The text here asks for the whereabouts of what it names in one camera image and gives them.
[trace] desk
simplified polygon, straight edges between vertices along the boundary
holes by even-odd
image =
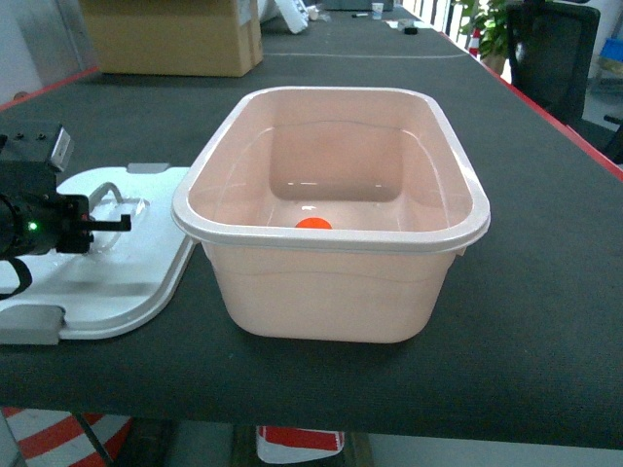
[[[63,122],[69,173],[190,165],[247,93],[395,87],[434,97],[492,207],[424,330],[399,344],[267,339],[229,318],[200,248],[168,306],[106,341],[0,348],[0,405],[623,448],[623,184],[432,30],[332,12],[273,21],[240,79],[91,75],[3,114]]]

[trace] black chair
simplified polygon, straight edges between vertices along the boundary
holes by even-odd
[[[623,163],[623,116],[606,115],[604,120],[619,125],[619,129],[604,146],[602,152],[614,163]]]
[[[513,86],[573,126],[584,112],[599,10],[531,1],[508,4],[507,14]]]

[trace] potted plant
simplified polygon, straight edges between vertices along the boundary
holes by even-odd
[[[469,18],[460,33],[468,37],[474,29],[481,31],[480,59],[496,73],[501,74],[508,57],[506,32],[506,0],[457,0],[463,6],[462,17]]]

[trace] white wall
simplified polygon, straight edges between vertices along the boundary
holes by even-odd
[[[0,105],[43,85],[9,2],[0,1]]]
[[[593,48],[594,60],[589,71],[589,78],[593,78],[599,69],[596,63],[597,57],[604,47],[605,39],[612,35],[614,24],[623,11],[623,2],[621,0],[590,0],[583,5],[597,8],[602,14],[597,30],[597,38],[595,39],[595,47]]]

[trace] cardboard box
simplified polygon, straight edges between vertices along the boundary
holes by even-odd
[[[262,61],[255,0],[80,0],[104,73],[242,76]]]

